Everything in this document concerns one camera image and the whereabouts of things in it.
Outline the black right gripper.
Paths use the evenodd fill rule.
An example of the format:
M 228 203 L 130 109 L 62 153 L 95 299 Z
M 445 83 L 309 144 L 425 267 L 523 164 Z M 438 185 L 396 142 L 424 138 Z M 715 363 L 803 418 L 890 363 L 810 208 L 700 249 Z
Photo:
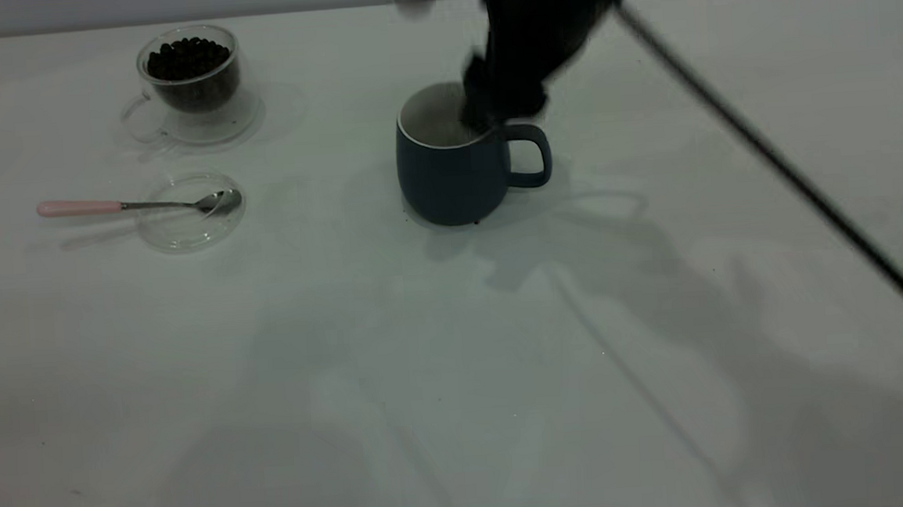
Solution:
M 619 0 L 483 0 L 485 56 L 471 55 L 462 76 L 462 125 L 475 135 L 501 122 L 537 117 L 546 80 L 576 56 Z M 491 86 L 498 87 L 499 110 Z

